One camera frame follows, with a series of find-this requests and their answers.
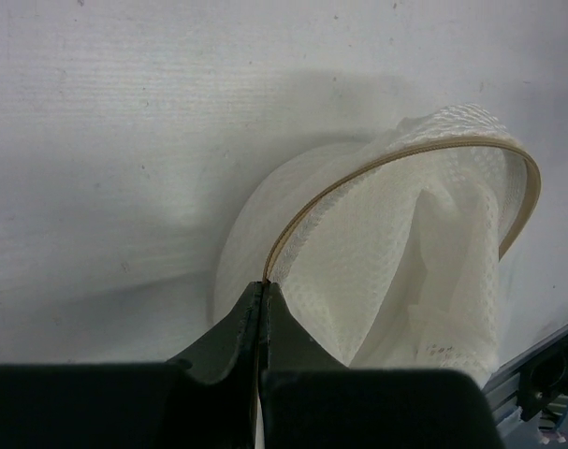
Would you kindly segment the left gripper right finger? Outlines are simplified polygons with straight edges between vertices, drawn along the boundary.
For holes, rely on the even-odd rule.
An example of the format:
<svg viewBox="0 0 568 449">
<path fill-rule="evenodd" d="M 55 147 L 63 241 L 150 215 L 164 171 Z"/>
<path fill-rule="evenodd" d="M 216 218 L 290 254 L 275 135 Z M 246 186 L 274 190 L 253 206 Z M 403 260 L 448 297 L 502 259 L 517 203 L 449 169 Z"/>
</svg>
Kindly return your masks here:
<svg viewBox="0 0 568 449">
<path fill-rule="evenodd" d="M 263 287 L 259 396 L 268 448 L 501 448 L 488 402 L 451 369 L 349 369 Z"/>
</svg>

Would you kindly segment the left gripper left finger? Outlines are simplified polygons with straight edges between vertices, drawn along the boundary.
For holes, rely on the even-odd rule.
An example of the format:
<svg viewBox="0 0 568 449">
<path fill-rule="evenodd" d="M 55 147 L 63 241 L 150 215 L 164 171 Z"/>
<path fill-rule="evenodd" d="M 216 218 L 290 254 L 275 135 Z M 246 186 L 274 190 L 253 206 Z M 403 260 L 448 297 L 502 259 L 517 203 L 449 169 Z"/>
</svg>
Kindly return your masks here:
<svg viewBox="0 0 568 449">
<path fill-rule="evenodd" d="M 252 448 L 263 286 L 163 362 L 0 365 L 0 448 Z"/>
</svg>

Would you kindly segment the white mesh laundry bag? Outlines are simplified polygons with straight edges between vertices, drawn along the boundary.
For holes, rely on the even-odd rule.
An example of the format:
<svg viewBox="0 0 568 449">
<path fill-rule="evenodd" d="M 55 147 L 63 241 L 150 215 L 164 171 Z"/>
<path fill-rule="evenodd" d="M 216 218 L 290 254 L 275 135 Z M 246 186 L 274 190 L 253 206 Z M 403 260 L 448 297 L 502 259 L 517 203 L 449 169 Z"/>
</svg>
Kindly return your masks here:
<svg viewBox="0 0 568 449">
<path fill-rule="evenodd" d="M 243 206 L 212 318 L 262 279 L 346 367 L 456 369 L 484 385 L 506 329 L 499 263 L 540 190 L 534 160 L 475 104 L 311 149 Z"/>
</svg>

